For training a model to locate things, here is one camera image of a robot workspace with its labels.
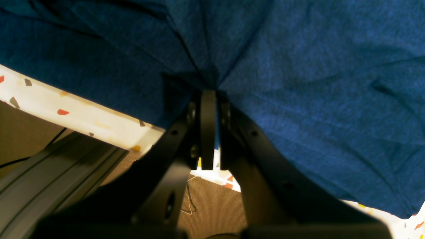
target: brown carpet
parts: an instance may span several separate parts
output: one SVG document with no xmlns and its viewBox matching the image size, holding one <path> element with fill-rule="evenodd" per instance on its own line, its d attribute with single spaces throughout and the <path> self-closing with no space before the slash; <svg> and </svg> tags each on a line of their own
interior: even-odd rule
<svg viewBox="0 0 425 239">
<path fill-rule="evenodd" d="M 17 110 L 0 102 L 0 165 L 28 157 L 42 150 L 63 127 Z M 67 130 L 62 137 L 71 133 Z M 125 172 L 137 154 L 130 153 L 106 181 Z M 19 163 L 0 169 L 0 180 Z M 191 239 L 204 239 L 218 233 L 240 232 L 246 226 L 241 194 L 201 178 L 189 182 L 197 211 L 192 215 L 181 213 L 179 226 Z M 188 210 L 187 197 L 182 208 Z"/>
</svg>

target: hole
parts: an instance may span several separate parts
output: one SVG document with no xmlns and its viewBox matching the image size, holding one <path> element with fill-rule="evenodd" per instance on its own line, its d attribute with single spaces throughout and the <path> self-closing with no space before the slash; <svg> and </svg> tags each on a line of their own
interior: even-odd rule
<svg viewBox="0 0 425 239">
<path fill-rule="evenodd" d="M 165 206 L 165 220 L 170 219 L 173 214 L 174 202 L 176 200 L 176 194 L 172 192 L 168 197 L 167 205 Z"/>
</svg>

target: red fleck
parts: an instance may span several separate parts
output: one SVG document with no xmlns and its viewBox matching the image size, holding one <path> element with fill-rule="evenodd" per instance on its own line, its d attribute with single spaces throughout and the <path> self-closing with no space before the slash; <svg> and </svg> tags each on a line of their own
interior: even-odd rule
<svg viewBox="0 0 425 239">
<path fill-rule="evenodd" d="M 421 224 L 418 224 L 418 225 L 416 226 L 415 230 L 416 230 L 416 229 L 418 229 L 419 227 L 421 227 L 422 225 L 424 225 L 424 222 L 422 222 Z"/>
<path fill-rule="evenodd" d="M 69 114 L 69 112 L 68 112 L 68 111 L 65 111 L 65 110 L 62 110 L 62 109 L 59 109 L 59 110 L 57 111 L 57 114 L 60 114 L 60 115 L 67 115 L 67 114 Z"/>
</svg>

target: blue cloth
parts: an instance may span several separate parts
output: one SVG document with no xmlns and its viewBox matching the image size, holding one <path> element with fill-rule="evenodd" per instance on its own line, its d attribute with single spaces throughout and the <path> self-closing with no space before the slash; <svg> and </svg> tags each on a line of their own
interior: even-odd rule
<svg viewBox="0 0 425 239">
<path fill-rule="evenodd" d="M 195 89 L 223 90 L 335 197 L 401 218 L 425 200 L 423 1 L 0 8 L 2 65 L 164 128 Z"/>
</svg>

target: black metal bracket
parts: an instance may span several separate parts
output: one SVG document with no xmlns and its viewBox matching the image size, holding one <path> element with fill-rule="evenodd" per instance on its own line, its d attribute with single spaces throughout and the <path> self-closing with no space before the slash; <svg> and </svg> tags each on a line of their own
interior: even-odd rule
<svg viewBox="0 0 425 239">
<path fill-rule="evenodd" d="M 34 238 L 88 238 L 87 231 L 105 235 L 111 230 L 143 236 L 140 228 L 155 238 L 184 238 L 175 226 L 186 181 L 199 157 L 203 169 L 213 168 L 216 135 L 221 169 L 230 170 L 241 186 L 249 226 L 243 238 L 391 238 L 383 223 L 308 180 L 225 93 L 215 91 L 195 96 L 187 112 L 118 179 L 41 220 Z M 107 235 L 115 238 L 112 232 Z"/>
</svg>

